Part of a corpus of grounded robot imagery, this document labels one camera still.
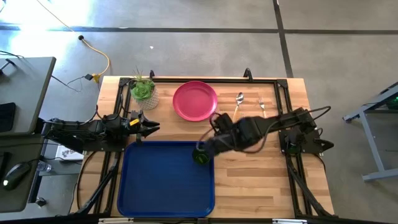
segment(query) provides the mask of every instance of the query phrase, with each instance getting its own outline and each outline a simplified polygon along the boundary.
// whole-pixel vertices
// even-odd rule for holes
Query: white pot
[[[150,98],[145,99],[145,100],[135,99],[135,101],[137,102],[138,106],[143,110],[154,109],[157,106],[157,104],[159,103],[159,96],[158,96],[156,87],[152,91],[152,96]]]

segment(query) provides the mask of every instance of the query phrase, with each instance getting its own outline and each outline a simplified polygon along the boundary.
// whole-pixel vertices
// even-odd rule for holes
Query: succulent
[[[131,89],[131,95],[136,100],[146,100],[152,96],[152,91],[155,88],[155,83],[152,80],[142,77],[142,74],[138,73],[135,77],[136,83]]]

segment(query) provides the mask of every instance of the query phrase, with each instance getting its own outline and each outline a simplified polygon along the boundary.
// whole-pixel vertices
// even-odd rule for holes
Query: yellow cable
[[[55,17],[56,19],[58,19],[58,21],[60,21],[66,28],[68,28],[68,29],[69,29],[70,31],[72,31],[72,32],[75,32],[72,28],[70,28],[68,25],[66,25],[66,23],[62,22],[62,20],[60,20],[54,13],[52,13],[49,9],[47,9],[39,0],[36,0],[36,1],[37,1],[45,10],[47,10],[51,15],[53,15],[53,17]],[[87,47],[89,47],[91,50],[94,50],[95,52],[98,52],[99,54],[104,55],[104,57],[106,57],[106,59],[107,59],[107,61],[108,61],[108,64],[107,64],[105,70],[103,70],[101,73],[98,73],[98,74],[95,74],[95,73],[92,74],[92,76],[93,76],[93,78],[94,78],[94,81],[95,81],[96,83],[99,83],[102,74],[104,74],[104,73],[107,71],[107,69],[109,68],[109,65],[110,65],[111,61],[110,61],[109,57],[108,57],[104,52],[102,52],[102,51],[100,51],[100,50],[98,50],[98,49],[92,47],[92,46],[84,39],[84,37],[83,37],[82,35],[79,36],[79,40],[83,41],[83,43],[85,43],[85,44],[87,45]]]

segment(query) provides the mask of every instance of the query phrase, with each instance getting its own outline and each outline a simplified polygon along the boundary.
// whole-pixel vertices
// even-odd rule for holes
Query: potted plant
[[[155,83],[147,78],[143,78],[138,73],[135,77],[135,84],[132,86],[131,95],[143,110],[151,110],[159,103],[159,98]]]

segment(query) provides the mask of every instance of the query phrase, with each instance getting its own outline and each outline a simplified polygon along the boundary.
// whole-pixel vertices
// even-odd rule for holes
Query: computer mouse
[[[14,190],[29,171],[30,171],[29,163],[21,162],[16,164],[6,174],[6,177],[2,182],[2,186],[6,190]]]

